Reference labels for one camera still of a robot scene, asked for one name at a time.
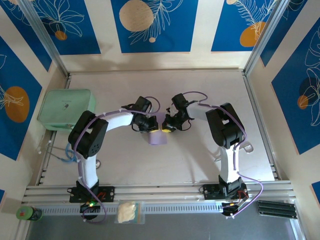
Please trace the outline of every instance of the white tabletop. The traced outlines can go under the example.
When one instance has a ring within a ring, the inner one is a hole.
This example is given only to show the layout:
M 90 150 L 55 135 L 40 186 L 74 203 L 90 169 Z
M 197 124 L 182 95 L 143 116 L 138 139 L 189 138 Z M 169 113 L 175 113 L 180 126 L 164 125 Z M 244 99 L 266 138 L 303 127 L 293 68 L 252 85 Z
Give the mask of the white tabletop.
M 109 72 L 73 75 L 71 89 L 90 89 L 96 97 L 96 113 L 118 110 L 135 103 L 139 96 L 153 96 L 161 102 L 161 112 L 179 93 L 201 91 L 208 95 L 207 103 L 233 105 L 252 143 L 254 151 L 239 153 L 240 173 L 262 181 L 273 181 L 273 173 L 260 131 L 248 97 L 245 83 L 237 70 L 170 70 Z M 201 95 L 185 95 L 189 101 Z M 101 167 L 97 175 L 101 184 L 175 184 L 217 182 L 220 162 L 214 162 L 218 146 L 208 123 L 193 120 L 188 131 L 167 134 L 167 144 L 148 144 L 148 134 L 131 130 L 129 126 L 109 131 L 97 159 Z M 68 133 L 58 132 L 54 146 L 65 148 Z M 64 157 L 62 150 L 52 153 Z M 44 185 L 74 185 L 78 178 L 76 163 L 64 163 L 51 156 L 43 179 Z

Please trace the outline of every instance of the blue panel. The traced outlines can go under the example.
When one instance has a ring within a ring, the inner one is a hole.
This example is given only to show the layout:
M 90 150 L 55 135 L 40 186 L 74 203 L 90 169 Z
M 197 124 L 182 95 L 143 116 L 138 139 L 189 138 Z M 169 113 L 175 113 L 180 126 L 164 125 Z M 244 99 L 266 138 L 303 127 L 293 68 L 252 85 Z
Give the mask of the blue panel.
M 2 198 L 4 197 L 4 195 L 5 195 L 5 191 L 0 189 L 0 204 L 2 202 Z
M 100 54 L 84 0 L 33 0 L 32 5 L 61 55 Z M 38 53 L 40 41 L 20 8 L 0 0 L 4 10 L 31 49 Z
M 275 27 L 274 32 L 272 33 L 269 41 L 267 42 L 266 46 L 264 47 L 260 55 L 264 66 L 267 66 L 271 57 L 274 55 L 278 46 L 286 36 L 291 25 L 298 17 L 300 11 L 302 10 L 306 2 L 307 0 L 291 0 L 289 2 L 288 6 L 286 7 L 286 10 L 280 18 L 279 23 Z
M 32 4 L 61 55 L 101 53 L 84 0 L 34 0 Z
M 190 52 L 198 0 L 111 0 L 122 53 Z
M 314 190 L 315 196 L 318 199 L 318 202 L 320 204 L 320 181 L 312 183 L 311 185 Z
M 275 4 L 275 0 L 226 0 L 211 51 L 251 51 Z
M 320 19 L 272 81 L 300 154 L 320 144 Z
M 0 6 L 2 6 L 5 13 L 11 19 L 12 23 L 15 25 L 16 29 L 20 32 L 27 44 L 30 46 L 43 67 L 48 71 L 52 60 L 18 5 L 13 4 L 9 0 L 0 0 Z
M 17 160 L 41 90 L 0 37 L 0 154 Z

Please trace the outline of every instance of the mint green box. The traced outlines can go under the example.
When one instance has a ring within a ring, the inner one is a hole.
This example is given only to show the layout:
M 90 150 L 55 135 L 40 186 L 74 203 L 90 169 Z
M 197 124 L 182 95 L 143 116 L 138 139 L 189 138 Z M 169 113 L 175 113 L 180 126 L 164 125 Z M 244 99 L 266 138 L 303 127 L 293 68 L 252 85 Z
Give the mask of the mint green box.
M 54 89 L 44 96 L 38 121 L 51 131 L 71 132 L 81 114 L 95 112 L 96 98 L 89 89 Z

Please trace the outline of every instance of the work surface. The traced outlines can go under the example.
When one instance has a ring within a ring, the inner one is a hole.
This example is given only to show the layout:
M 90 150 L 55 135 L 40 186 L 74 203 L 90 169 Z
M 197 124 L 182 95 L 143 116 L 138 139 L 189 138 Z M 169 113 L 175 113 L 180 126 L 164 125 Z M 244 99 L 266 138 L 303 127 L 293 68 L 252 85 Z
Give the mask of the work surface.
M 146 215 L 145 224 L 88 224 L 80 216 L 44 216 L 26 240 L 293 240 L 290 219 L 260 216 L 254 203 L 235 219 L 221 213 Z
M 73 75 L 70 89 L 90 89 L 96 97 L 96 113 L 118 110 L 134 103 L 139 96 L 153 96 L 165 112 L 171 98 L 179 93 L 201 91 L 208 95 L 206 103 L 231 103 L 241 119 L 254 151 L 239 153 L 239 170 L 245 176 L 272 181 L 274 176 L 259 132 L 255 115 L 238 70 L 170 70 L 110 72 Z M 185 95 L 189 101 L 200 100 L 199 94 Z M 167 134 L 167 144 L 148 144 L 148 134 L 129 126 L 109 131 L 97 159 L 101 167 L 97 175 L 101 184 L 175 184 L 217 182 L 221 164 L 218 146 L 206 121 L 193 120 L 188 131 Z M 68 133 L 58 132 L 54 146 L 65 148 Z M 59 149 L 52 153 L 65 157 Z M 76 163 L 64 163 L 51 156 L 44 185 L 74 185 L 78 178 Z

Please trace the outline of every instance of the green container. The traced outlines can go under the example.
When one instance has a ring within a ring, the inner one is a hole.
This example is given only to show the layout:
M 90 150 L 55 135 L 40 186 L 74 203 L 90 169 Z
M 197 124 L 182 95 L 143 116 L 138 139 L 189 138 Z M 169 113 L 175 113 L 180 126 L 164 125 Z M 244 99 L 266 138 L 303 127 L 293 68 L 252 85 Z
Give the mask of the green container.
M 89 89 L 54 89 L 46 93 L 38 120 L 51 131 L 71 132 L 81 114 L 95 111 L 96 98 Z
M 16 211 L 15 216 L 20 220 L 39 221 L 43 212 L 41 209 L 32 206 L 22 206 Z

